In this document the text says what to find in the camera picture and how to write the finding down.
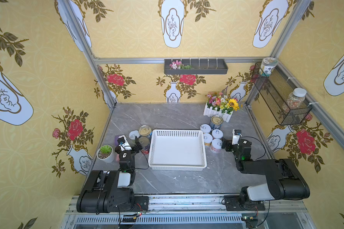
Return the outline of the pink small can front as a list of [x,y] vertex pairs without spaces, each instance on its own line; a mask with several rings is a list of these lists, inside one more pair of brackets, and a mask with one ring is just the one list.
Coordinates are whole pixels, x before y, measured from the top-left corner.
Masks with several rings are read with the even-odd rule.
[[220,153],[221,149],[222,149],[222,140],[221,139],[213,139],[212,143],[210,145],[210,148],[212,150],[213,153]]

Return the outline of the pink small can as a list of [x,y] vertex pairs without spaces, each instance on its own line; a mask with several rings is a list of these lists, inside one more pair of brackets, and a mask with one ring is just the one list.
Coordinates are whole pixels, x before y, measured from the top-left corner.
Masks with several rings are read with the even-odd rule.
[[213,139],[222,139],[224,134],[220,129],[214,129],[211,132]]
[[221,139],[213,139],[212,143],[210,145],[210,148],[212,150],[213,153],[220,153],[221,149],[222,149],[222,140]]

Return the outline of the pink small can back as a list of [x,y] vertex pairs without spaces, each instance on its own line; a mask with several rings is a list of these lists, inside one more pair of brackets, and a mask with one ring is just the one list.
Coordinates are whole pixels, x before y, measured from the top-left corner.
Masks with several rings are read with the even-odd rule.
[[224,134],[220,129],[214,129],[211,132],[213,139],[222,139]]

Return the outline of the red labelled tin can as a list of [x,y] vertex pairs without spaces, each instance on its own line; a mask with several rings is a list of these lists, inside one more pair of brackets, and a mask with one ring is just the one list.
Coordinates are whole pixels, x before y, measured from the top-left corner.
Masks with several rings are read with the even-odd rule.
[[147,155],[150,151],[150,140],[145,136],[141,136],[138,138],[138,142],[140,144],[140,150],[143,154]]

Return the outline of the blue labelled tin can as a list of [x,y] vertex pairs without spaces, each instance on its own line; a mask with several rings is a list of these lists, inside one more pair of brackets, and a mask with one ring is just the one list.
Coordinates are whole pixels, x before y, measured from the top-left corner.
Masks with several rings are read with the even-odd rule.
[[151,140],[152,139],[152,133],[153,133],[153,130],[148,125],[143,125],[143,126],[141,126],[139,128],[139,135],[140,135],[140,137],[146,137],[149,140]]

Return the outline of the white plastic basket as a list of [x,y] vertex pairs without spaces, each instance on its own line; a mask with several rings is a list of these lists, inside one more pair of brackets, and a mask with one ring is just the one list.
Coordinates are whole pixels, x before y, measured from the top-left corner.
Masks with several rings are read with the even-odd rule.
[[148,163],[154,170],[204,170],[207,161],[203,132],[201,130],[153,130]]

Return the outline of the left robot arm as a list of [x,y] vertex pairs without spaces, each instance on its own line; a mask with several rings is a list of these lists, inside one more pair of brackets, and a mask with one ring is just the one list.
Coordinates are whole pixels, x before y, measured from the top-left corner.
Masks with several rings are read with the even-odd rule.
[[139,216],[149,206],[147,196],[136,196],[130,187],[136,177],[135,155],[143,150],[147,138],[134,138],[130,146],[125,136],[117,139],[116,148],[104,145],[97,152],[98,159],[114,158],[118,155],[117,170],[92,170],[77,199],[76,210],[81,213],[131,212]]

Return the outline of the purple small object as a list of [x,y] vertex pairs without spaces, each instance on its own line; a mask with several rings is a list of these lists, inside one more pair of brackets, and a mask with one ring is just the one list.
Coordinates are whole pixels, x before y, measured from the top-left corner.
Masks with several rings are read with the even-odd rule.
[[116,135],[114,137],[114,146],[118,146],[118,138],[120,137],[120,135]]

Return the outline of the potted succulent white pot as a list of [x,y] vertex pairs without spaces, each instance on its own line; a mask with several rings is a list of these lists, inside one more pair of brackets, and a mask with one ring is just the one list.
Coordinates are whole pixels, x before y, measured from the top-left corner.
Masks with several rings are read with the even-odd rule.
[[106,162],[106,163],[112,163],[116,158],[116,154],[114,152],[114,149],[110,145],[104,145],[100,147],[97,151],[97,159]]

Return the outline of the yellow small can back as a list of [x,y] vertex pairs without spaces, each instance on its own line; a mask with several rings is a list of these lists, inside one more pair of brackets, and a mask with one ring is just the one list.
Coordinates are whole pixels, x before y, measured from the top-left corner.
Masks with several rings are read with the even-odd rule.
[[202,125],[200,126],[200,130],[201,130],[204,134],[210,134],[212,129],[211,129],[210,125],[208,125],[208,124],[202,124]]

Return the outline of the flower box white fence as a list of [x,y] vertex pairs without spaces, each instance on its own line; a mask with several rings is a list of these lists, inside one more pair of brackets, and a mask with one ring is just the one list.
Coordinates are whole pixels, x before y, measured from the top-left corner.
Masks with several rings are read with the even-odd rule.
[[207,101],[204,107],[204,116],[219,116],[223,121],[229,122],[234,112],[240,109],[239,102],[230,98],[222,92],[209,92],[206,95]]

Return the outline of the clear jar white lid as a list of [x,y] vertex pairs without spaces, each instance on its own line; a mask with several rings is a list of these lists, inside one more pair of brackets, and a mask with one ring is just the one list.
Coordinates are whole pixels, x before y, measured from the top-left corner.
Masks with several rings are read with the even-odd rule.
[[307,91],[303,88],[295,88],[288,96],[286,105],[288,109],[297,109],[301,106],[302,102],[305,100]]

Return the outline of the pink artificial flowers on shelf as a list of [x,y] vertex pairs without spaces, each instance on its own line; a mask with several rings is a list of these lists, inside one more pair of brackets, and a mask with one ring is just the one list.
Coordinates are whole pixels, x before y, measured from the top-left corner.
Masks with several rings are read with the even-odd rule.
[[191,65],[185,65],[182,63],[182,61],[172,61],[171,64],[169,64],[170,68],[171,69],[182,69],[182,70],[188,70],[188,69],[192,69],[192,66]]

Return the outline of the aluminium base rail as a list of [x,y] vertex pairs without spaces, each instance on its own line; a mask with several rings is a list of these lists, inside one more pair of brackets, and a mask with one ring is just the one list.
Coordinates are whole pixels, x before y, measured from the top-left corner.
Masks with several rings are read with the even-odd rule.
[[141,194],[143,202],[126,212],[80,213],[77,196],[71,199],[61,229],[81,226],[103,229],[108,225],[234,224],[254,229],[315,229],[303,201],[265,201],[258,207],[229,210],[228,194]]

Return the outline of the grey wall shelf tray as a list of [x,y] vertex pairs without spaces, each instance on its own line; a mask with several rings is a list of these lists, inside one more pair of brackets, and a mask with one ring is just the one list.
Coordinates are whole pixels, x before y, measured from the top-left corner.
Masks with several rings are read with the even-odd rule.
[[[192,69],[171,69],[172,61],[182,61],[185,65],[191,65]],[[228,65],[224,59],[219,58],[170,58],[164,59],[164,73],[167,75],[206,75],[227,74]]]

